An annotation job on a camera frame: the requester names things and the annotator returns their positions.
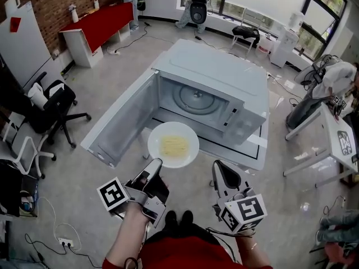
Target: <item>white plate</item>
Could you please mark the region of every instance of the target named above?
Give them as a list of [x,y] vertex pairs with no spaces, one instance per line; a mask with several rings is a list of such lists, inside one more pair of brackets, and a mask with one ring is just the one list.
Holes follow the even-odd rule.
[[[161,139],[164,136],[178,136],[183,137],[188,142],[188,150],[186,156],[169,157],[163,156],[160,153]],[[183,123],[169,122],[163,123],[155,127],[147,142],[148,152],[153,159],[161,159],[162,166],[165,168],[181,168],[190,164],[197,156],[200,143],[198,136],[189,126]]]

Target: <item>window frame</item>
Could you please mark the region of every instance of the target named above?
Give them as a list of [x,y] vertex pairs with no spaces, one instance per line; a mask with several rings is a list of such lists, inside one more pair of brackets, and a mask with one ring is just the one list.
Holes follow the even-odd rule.
[[[308,11],[308,8],[309,8],[309,5],[310,5],[310,2],[312,0],[305,0],[304,2],[304,5],[302,7],[302,10],[301,12],[305,15],[306,12]],[[330,43],[330,41],[332,40],[338,26],[339,26],[339,23],[342,19],[342,16],[343,16],[343,13],[344,11],[346,10],[346,7],[347,7],[347,0],[343,0],[343,3],[344,3],[344,6],[340,12],[339,15],[337,15],[332,9],[329,8],[329,6],[327,6],[322,0],[313,0],[314,2],[316,2],[321,8],[323,8],[327,13],[329,13],[333,18],[334,18],[334,22],[333,22],[333,27],[332,27],[332,30],[330,31],[328,37],[326,39],[324,39],[320,33],[318,33],[316,30],[314,30],[310,25],[308,25],[307,23],[303,22],[303,25],[302,25],[302,28],[304,30],[306,30],[309,34],[311,34],[312,36],[314,36],[317,40],[319,40],[323,46],[321,47],[320,51],[318,52],[317,56],[315,57],[311,57],[309,55],[307,55],[306,53],[304,53],[303,55],[305,57],[307,57],[308,59],[314,61],[316,59],[318,59],[322,54],[323,52],[325,51],[325,49],[327,48],[328,44]],[[231,18],[235,21],[239,21],[241,22],[240,19],[236,18],[236,17],[233,17],[231,15],[228,15],[228,14],[224,14],[223,13],[223,9],[224,9],[224,4],[225,4],[225,0],[221,0],[220,2],[220,6],[219,6],[219,11],[216,11],[216,10],[213,10],[214,13],[217,13],[219,16],[223,16],[223,17],[227,17],[227,18]],[[264,29],[263,27],[260,28],[261,31],[265,32],[265,33],[270,33],[271,35],[275,36],[277,38],[277,36],[273,33],[271,33],[270,31],[268,31],[267,29]]]

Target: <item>red shirt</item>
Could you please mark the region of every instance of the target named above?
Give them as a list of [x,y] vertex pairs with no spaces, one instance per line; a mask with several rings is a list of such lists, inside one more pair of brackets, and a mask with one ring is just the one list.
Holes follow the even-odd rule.
[[[234,263],[222,246],[209,244],[198,237],[163,238],[158,242],[146,244],[139,258],[145,269],[246,269],[243,265]],[[102,268],[119,269],[107,259]]]

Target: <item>black office chair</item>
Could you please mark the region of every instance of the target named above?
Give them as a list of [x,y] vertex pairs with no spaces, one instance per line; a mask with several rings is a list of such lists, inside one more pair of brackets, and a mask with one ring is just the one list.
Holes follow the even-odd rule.
[[[34,83],[41,85],[41,80],[46,74],[46,72],[43,72]],[[48,99],[44,105],[44,110],[40,110],[36,105],[32,105],[30,99],[23,93],[4,85],[0,86],[0,105],[15,113],[24,115],[25,121],[30,123],[36,133],[44,133],[55,124],[47,139],[51,145],[54,144],[53,137],[55,133],[61,127],[68,143],[74,149],[76,144],[71,141],[66,122],[82,117],[91,120],[91,116],[88,113],[67,114],[72,104],[77,105],[77,101],[75,100],[75,93],[66,84],[64,84],[64,89],[57,90],[51,98],[49,97],[50,89],[62,83],[60,80],[54,81],[44,90],[44,96]]]

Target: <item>red sign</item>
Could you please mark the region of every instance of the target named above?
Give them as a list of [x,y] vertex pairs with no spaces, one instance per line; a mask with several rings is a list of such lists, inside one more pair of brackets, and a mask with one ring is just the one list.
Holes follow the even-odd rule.
[[10,32],[16,33],[20,26],[21,18],[11,17],[10,19]]

